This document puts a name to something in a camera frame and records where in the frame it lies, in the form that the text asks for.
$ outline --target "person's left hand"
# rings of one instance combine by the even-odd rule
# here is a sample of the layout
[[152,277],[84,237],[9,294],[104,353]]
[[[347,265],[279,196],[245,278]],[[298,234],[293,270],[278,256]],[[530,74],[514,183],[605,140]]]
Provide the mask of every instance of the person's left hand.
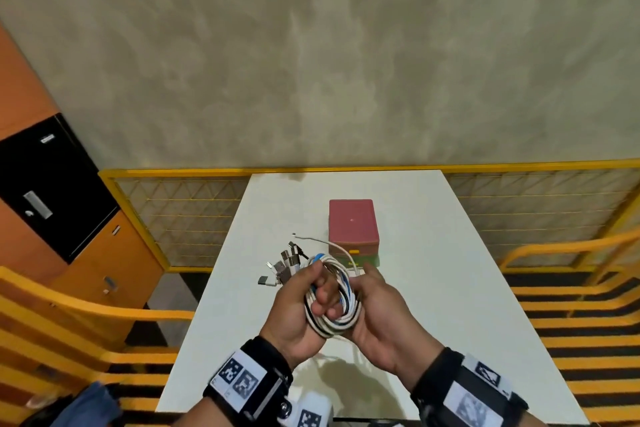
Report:
[[305,294],[312,284],[317,287],[316,301],[311,304],[315,316],[329,319],[342,315],[338,281],[322,262],[300,269],[276,294],[275,301],[260,330],[260,336],[273,344],[293,371],[303,361],[317,354],[326,339],[307,324]]

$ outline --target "plastic storage box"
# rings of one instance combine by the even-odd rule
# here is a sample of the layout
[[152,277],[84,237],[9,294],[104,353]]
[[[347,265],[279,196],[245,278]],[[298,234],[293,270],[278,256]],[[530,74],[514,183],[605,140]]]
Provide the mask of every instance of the plastic storage box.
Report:
[[[371,199],[331,199],[329,201],[329,241],[351,253],[356,265],[369,262],[378,267],[380,236]],[[329,253],[343,264],[348,257],[329,245]]]

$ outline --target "person's right hand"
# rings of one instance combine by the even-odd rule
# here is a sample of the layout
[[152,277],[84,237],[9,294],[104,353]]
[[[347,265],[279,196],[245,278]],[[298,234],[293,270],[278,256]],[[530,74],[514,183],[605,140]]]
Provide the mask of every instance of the person's right hand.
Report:
[[410,392],[444,349],[412,316],[400,293],[378,269],[364,265],[364,275],[349,280],[362,310],[344,336],[380,369],[396,375]]

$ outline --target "hand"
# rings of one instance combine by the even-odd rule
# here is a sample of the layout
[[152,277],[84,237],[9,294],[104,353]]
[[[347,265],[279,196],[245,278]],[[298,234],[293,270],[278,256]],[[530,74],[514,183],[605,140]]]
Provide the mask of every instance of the hand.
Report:
[[312,284],[318,289],[311,312],[316,316],[326,314],[329,319],[339,318],[342,305],[338,281],[322,262],[316,261],[300,269],[282,286],[276,294],[267,322],[260,330],[260,336],[282,353],[292,371],[316,355],[326,341],[307,323],[305,294]]
[[410,392],[444,346],[412,316],[402,295],[389,286],[378,269],[364,265],[365,274],[350,279],[362,310],[344,336],[378,368],[397,375]]

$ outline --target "blue fabric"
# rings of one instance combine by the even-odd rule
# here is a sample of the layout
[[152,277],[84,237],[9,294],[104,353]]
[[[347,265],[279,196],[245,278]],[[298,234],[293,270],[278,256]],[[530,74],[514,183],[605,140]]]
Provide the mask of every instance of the blue fabric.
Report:
[[118,402],[99,382],[92,383],[60,413],[51,427],[106,427],[122,415]]

